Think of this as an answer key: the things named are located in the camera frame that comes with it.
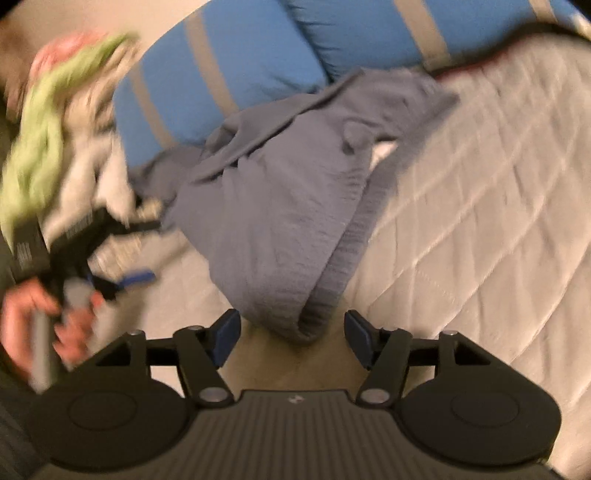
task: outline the gray stripe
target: gray stripe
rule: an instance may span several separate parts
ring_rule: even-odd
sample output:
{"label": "gray stripe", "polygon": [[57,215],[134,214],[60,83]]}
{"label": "gray stripe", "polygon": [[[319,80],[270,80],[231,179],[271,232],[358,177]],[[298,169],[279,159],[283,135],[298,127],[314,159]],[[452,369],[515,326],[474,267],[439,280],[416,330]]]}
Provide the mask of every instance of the gray stripe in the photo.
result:
{"label": "gray stripe", "polygon": [[158,110],[152,103],[150,98],[150,92],[144,82],[144,75],[141,71],[141,63],[136,64],[127,74],[129,81],[131,82],[131,89],[135,93],[135,97],[138,99],[139,107],[144,114],[152,134],[156,138],[156,141],[160,144],[160,147],[166,149],[173,147],[177,144],[177,141],[168,131],[166,125],[164,125]]}
{"label": "gray stripe", "polygon": [[552,10],[552,5],[550,5],[550,0],[530,0],[530,5],[538,20],[557,21],[554,10]]}
{"label": "gray stripe", "polygon": [[448,57],[447,44],[424,0],[392,0],[424,59]]}
{"label": "gray stripe", "polygon": [[201,72],[201,77],[209,89],[209,93],[212,94],[213,100],[222,111],[224,117],[236,113],[239,110],[238,105],[232,98],[232,94],[226,85],[226,80],[217,64],[199,10],[192,13],[184,22],[189,44],[195,56],[195,62]]}

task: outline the sleeve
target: sleeve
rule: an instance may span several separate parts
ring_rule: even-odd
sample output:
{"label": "sleeve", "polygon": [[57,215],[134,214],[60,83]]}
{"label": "sleeve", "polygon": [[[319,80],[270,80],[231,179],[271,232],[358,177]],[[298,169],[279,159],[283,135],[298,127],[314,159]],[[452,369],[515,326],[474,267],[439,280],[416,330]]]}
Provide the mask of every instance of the sleeve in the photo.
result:
{"label": "sleeve", "polygon": [[25,429],[35,394],[16,380],[9,362],[0,346],[0,478],[26,480],[42,465]]}

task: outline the mattress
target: mattress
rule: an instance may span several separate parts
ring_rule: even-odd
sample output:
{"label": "mattress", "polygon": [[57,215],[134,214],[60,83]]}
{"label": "mattress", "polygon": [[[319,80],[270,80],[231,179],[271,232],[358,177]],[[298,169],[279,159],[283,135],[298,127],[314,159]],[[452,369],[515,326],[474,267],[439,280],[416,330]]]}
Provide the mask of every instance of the mattress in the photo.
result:
{"label": "mattress", "polygon": [[[458,330],[554,396],[563,427],[551,463],[588,478],[591,48],[540,37],[445,83],[461,103],[398,179],[326,334],[294,346],[244,320],[222,376],[236,395],[354,393],[366,372],[343,336],[350,308],[424,338]],[[97,345],[132,328],[157,338],[207,326],[230,306],[178,232],[148,238],[137,266],[159,281],[101,312]],[[178,388],[170,368],[152,374]]]}

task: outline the pink cloth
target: pink cloth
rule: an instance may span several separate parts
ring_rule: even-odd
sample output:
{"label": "pink cloth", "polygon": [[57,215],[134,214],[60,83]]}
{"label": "pink cloth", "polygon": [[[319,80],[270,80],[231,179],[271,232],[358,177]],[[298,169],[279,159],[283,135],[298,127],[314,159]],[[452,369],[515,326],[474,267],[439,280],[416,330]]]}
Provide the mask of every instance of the pink cloth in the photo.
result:
{"label": "pink cloth", "polygon": [[72,33],[52,40],[35,55],[29,72],[29,82],[35,82],[45,72],[49,72],[56,65],[69,60],[80,49],[98,43],[105,36],[106,33],[103,32],[88,31]]}

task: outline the round pad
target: round pad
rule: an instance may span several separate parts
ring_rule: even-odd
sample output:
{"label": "round pad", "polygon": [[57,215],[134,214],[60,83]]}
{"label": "round pad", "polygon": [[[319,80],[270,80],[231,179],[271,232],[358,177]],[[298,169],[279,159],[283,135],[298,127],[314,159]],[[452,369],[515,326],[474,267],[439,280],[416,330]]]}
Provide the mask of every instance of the round pad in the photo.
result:
{"label": "round pad", "polygon": [[178,393],[149,377],[107,370],[84,385],[56,385],[31,409],[29,433],[52,462],[78,471],[123,469],[180,438],[189,414]]}
{"label": "round pad", "polygon": [[400,414],[407,431],[427,449],[480,467],[544,458],[561,421],[546,392],[509,368],[493,366],[438,375],[402,400]]}

